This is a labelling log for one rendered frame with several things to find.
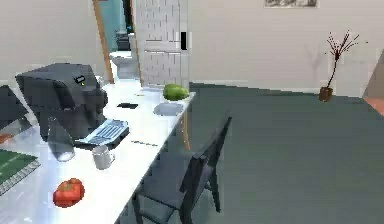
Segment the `framed wall picture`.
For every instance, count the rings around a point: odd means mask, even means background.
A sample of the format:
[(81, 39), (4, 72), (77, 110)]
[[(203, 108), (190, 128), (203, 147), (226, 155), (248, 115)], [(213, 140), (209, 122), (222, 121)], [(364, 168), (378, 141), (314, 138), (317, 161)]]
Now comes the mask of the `framed wall picture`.
[(316, 8), (318, 0), (264, 0), (266, 8)]

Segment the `red tomato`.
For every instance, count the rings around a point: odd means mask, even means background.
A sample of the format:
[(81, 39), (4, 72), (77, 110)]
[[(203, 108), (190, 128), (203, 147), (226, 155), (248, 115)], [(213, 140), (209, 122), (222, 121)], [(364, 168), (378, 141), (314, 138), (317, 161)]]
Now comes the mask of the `red tomato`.
[(53, 193), (53, 203), (62, 208), (75, 205), (83, 199), (85, 188), (77, 178), (61, 182)]

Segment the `white table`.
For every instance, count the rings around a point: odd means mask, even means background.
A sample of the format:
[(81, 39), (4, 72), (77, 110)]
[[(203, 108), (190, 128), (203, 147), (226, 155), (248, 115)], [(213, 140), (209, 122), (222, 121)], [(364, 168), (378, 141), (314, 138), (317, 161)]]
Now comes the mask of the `white table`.
[[(159, 116), (154, 108), (165, 101), (158, 89), (141, 88), (124, 80), (104, 87), (109, 102), (104, 114), (128, 122), (129, 134), (112, 150), (115, 160), (108, 169), (96, 168), (92, 153), (76, 149), (75, 157), (59, 162), (32, 126), (1, 145), (3, 149), (36, 156), (40, 166), (0, 196), (0, 224), (114, 224), (152, 162), (181, 118)], [(135, 109), (117, 107), (138, 104)], [(157, 147), (132, 143), (139, 140)], [(77, 178), (85, 187), (77, 204), (60, 208), (53, 192), (64, 180)]]

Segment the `dark bin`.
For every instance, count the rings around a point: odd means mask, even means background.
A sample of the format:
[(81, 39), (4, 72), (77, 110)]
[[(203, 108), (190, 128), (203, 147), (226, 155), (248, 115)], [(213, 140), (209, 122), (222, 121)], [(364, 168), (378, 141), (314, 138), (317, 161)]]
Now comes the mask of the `dark bin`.
[(126, 31), (117, 31), (116, 32), (116, 44), (119, 51), (129, 51), (130, 42), (129, 36)]

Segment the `green book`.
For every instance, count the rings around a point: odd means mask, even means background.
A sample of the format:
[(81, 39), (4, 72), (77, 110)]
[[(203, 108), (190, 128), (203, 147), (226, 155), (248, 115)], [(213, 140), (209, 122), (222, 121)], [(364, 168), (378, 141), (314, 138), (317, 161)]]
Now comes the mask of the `green book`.
[(39, 166), (35, 156), (0, 149), (0, 196)]

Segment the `grey glass bottle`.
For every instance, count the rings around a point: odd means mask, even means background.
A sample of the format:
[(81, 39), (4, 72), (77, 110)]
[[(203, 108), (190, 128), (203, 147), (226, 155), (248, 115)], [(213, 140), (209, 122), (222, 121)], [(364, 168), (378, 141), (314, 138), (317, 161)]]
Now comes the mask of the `grey glass bottle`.
[(55, 159), (67, 162), (75, 156), (72, 137), (55, 117), (48, 119), (48, 146)]

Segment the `black coffee machine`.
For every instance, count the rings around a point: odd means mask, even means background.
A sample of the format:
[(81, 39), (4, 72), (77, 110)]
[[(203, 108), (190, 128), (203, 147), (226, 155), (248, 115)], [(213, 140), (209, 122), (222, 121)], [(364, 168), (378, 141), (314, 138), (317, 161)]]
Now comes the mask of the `black coffee machine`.
[(49, 138), (52, 119), (76, 147), (88, 150), (98, 145), (113, 149), (129, 134), (126, 121), (104, 116), (107, 92), (89, 65), (54, 63), (18, 74), (16, 81), (38, 120), (43, 140)]

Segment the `white toilet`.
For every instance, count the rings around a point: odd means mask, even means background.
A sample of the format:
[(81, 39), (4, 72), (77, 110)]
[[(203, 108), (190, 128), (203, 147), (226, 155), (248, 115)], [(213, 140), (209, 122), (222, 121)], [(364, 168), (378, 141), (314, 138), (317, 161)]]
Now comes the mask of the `white toilet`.
[(136, 54), (135, 37), (133, 33), (128, 33), (130, 50), (116, 51), (110, 54), (112, 63), (116, 66), (116, 77), (118, 79), (139, 79), (138, 59)]

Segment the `grey bowl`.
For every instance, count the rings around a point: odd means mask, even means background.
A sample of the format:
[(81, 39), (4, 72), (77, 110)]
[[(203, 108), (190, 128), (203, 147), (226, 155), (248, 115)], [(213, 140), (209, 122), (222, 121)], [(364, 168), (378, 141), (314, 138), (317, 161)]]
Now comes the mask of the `grey bowl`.
[(177, 116), (183, 111), (183, 105), (179, 103), (164, 102), (158, 104), (153, 113), (159, 116)]

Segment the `thin grey pencil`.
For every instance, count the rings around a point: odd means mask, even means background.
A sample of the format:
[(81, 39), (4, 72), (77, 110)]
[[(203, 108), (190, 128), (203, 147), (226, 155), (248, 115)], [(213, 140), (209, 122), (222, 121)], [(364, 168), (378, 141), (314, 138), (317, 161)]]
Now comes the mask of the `thin grey pencil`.
[(143, 141), (139, 141), (139, 140), (131, 140), (131, 142), (135, 143), (135, 144), (147, 145), (147, 146), (152, 146), (152, 147), (159, 146), (158, 144), (143, 142)]

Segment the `grey mug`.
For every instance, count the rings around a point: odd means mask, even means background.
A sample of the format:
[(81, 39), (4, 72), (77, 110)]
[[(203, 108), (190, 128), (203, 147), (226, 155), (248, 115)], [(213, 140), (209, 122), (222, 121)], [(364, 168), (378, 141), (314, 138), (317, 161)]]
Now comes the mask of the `grey mug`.
[(92, 150), (95, 166), (99, 170), (108, 169), (115, 160), (115, 155), (106, 145), (100, 145)]

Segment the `white panelled door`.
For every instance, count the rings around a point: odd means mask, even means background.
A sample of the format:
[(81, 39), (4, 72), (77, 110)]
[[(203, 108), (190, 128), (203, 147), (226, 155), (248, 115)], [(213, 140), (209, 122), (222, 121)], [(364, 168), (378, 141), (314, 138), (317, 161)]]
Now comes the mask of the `white panelled door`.
[(180, 32), (188, 34), (188, 0), (132, 0), (141, 84), (189, 88), (189, 43), (181, 50)]

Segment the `dark grey chair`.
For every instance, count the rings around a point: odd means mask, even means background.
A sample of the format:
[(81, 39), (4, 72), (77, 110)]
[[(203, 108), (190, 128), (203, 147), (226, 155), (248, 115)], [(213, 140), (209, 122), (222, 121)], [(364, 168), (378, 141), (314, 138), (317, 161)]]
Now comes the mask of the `dark grey chair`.
[[(221, 212), (217, 164), (231, 121), (231, 116), (222, 120), (201, 152), (173, 151), (160, 155), (132, 195), (137, 224), (144, 224), (144, 218), (154, 224), (168, 224), (175, 211), (181, 224), (193, 224), (192, 211), (204, 190), (212, 193), (215, 209)], [(156, 217), (145, 211), (139, 197), (165, 206), (165, 213)]]

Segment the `green round vegetable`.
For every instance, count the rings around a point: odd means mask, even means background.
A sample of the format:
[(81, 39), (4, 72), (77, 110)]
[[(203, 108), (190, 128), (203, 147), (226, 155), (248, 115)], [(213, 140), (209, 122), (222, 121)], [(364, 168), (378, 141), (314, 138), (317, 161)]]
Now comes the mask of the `green round vegetable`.
[(170, 101), (183, 100), (188, 96), (188, 90), (177, 84), (167, 84), (163, 89), (163, 97)]

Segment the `bare twig house plant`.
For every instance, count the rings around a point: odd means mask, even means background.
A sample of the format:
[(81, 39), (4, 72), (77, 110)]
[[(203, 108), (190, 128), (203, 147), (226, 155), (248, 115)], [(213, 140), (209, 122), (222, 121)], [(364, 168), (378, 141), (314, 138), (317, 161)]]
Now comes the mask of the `bare twig house plant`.
[(332, 87), (332, 83), (335, 80), (338, 65), (343, 56), (355, 46), (368, 44), (368, 41), (361, 42), (359, 38), (359, 34), (354, 35), (350, 30), (347, 30), (342, 39), (337, 40), (333, 32), (329, 32), (326, 39), (329, 49), (325, 52), (329, 71), (326, 80), (319, 87), (318, 100), (320, 102), (329, 102), (334, 96), (335, 88)]

